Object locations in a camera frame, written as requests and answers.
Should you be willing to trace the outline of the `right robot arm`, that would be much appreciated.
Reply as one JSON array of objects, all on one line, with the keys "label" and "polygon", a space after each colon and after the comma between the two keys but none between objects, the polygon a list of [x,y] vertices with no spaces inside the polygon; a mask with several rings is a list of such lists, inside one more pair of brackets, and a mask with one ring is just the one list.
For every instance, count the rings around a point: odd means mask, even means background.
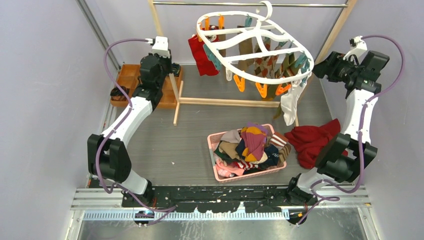
[{"label": "right robot arm", "polygon": [[323,147],[313,169],[293,177],[285,192],[291,205],[302,205],[315,200],[313,192],[333,183],[352,183],[361,169],[376,157],[378,149],[371,145],[370,124],[373,108],[381,92],[377,79],[390,58],[370,50],[362,62],[357,55],[333,51],[324,61],[313,67],[313,74],[330,82],[342,82],[346,92],[346,119],[341,131]]}]

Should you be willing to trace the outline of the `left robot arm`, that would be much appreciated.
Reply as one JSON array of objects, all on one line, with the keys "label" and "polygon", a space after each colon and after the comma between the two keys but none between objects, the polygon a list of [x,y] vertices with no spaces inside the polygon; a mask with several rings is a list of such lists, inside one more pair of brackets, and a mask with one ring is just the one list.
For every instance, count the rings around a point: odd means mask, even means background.
[{"label": "left robot arm", "polygon": [[172,73],[171,50],[153,50],[140,61],[140,84],[124,112],[102,134],[87,140],[88,171],[99,179],[113,181],[134,193],[141,207],[153,202],[151,182],[132,169],[127,145],[141,123],[156,109],[163,97],[166,77]]}]

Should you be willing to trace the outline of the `white plastic clip hanger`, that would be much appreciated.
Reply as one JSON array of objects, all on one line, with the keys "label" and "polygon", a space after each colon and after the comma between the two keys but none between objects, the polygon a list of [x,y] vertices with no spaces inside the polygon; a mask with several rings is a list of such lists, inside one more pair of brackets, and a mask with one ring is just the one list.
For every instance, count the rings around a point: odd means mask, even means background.
[{"label": "white plastic clip hanger", "polygon": [[196,33],[209,61],[225,68],[240,92],[247,81],[262,99],[298,100],[312,74],[307,48],[271,19],[273,6],[260,2],[265,15],[248,11],[215,11],[202,15]]}]

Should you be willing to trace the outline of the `maroon purple orange striped sock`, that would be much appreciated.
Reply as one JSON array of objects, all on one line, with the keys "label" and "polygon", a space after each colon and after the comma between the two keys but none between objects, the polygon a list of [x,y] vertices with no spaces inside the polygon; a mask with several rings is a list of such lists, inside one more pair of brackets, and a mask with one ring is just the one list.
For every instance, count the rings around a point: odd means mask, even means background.
[{"label": "maroon purple orange striped sock", "polygon": [[246,162],[257,162],[264,154],[265,144],[267,142],[268,130],[255,123],[248,123],[240,131],[241,139],[244,141],[244,148],[241,156]]}]

